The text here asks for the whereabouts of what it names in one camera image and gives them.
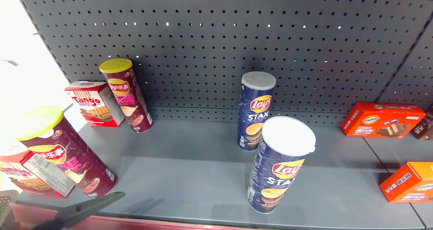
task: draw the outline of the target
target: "yellow plastic lid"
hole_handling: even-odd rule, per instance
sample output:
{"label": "yellow plastic lid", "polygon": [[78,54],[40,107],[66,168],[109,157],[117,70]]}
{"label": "yellow plastic lid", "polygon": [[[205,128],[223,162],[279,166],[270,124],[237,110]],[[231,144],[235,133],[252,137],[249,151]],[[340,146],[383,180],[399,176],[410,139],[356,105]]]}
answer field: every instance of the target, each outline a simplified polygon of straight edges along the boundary
{"label": "yellow plastic lid", "polygon": [[24,141],[52,130],[63,119],[63,111],[54,106],[39,107],[20,116],[14,123],[10,135]]}
{"label": "yellow plastic lid", "polygon": [[130,69],[133,63],[129,59],[111,59],[99,65],[99,70],[105,74],[119,73]]}

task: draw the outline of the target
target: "white plastic lid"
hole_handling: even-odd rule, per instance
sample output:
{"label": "white plastic lid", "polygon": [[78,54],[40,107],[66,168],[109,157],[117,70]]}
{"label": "white plastic lid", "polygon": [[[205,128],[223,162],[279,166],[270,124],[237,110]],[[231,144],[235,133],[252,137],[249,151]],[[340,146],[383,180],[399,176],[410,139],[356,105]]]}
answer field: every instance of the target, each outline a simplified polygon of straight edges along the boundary
{"label": "white plastic lid", "polygon": [[277,80],[265,72],[248,72],[242,76],[242,84],[254,90],[270,90]]}
{"label": "white plastic lid", "polygon": [[261,129],[263,140],[286,156],[304,156],[316,149],[316,136],[305,123],[286,116],[269,118]]}

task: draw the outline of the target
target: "pegboard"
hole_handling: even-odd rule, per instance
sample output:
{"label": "pegboard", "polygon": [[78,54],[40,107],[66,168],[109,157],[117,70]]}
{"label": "pegboard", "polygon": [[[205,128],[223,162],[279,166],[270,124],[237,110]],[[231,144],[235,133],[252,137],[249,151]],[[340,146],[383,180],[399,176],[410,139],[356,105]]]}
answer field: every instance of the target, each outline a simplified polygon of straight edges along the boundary
{"label": "pegboard", "polygon": [[[190,107],[150,107],[156,119],[196,120],[203,122],[237,122],[238,112],[233,109],[201,109]],[[338,127],[347,117],[345,113],[309,113],[271,111],[270,116],[289,116],[315,127]]]}
{"label": "pegboard", "polygon": [[380,102],[416,104],[427,109],[433,102],[433,24],[430,22]]}
{"label": "pegboard", "polygon": [[235,110],[242,74],[266,71],[277,78],[271,109],[286,113],[373,102],[433,9],[430,0],[23,3],[70,82],[103,80],[100,63],[129,58],[153,107]]}

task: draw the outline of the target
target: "gray metal shelf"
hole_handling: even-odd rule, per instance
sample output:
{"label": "gray metal shelf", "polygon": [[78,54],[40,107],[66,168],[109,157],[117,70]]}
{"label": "gray metal shelf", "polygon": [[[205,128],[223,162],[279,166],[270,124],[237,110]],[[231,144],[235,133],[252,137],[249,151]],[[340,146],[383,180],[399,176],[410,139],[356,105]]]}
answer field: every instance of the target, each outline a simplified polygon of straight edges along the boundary
{"label": "gray metal shelf", "polygon": [[[119,175],[125,198],[102,210],[111,216],[268,228],[423,229],[409,204],[389,204],[378,187],[388,174],[362,138],[340,129],[313,127],[317,150],[277,210],[256,213],[246,199],[254,153],[235,143],[236,123],[157,120],[143,134],[126,123],[80,134]],[[19,201],[64,207],[67,199],[22,193]]]}
{"label": "gray metal shelf", "polygon": [[[385,168],[394,173],[406,162],[424,162],[433,160],[433,143],[417,140],[408,134],[402,139],[365,138]],[[411,203],[428,229],[433,229],[433,204]]]}

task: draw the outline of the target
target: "red box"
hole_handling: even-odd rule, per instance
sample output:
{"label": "red box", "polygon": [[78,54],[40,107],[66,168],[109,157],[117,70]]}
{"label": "red box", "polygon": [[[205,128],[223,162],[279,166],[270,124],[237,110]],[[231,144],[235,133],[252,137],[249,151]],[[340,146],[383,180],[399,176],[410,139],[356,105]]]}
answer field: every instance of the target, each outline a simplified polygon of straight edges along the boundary
{"label": "red box", "polygon": [[119,127],[125,119],[107,82],[73,82],[65,91],[90,126]]}
{"label": "red box", "polygon": [[347,136],[403,138],[424,116],[415,105],[358,102],[341,129]]}
{"label": "red box", "polygon": [[9,177],[17,187],[30,193],[66,198],[74,182],[51,162],[29,151],[20,142],[2,138],[1,176]]}
{"label": "red box", "polygon": [[433,162],[407,162],[379,187],[392,203],[433,202]]}
{"label": "red box", "polygon": [[417,139],[433,140],[433,104],[427,109],[426,116],[410,132]]}

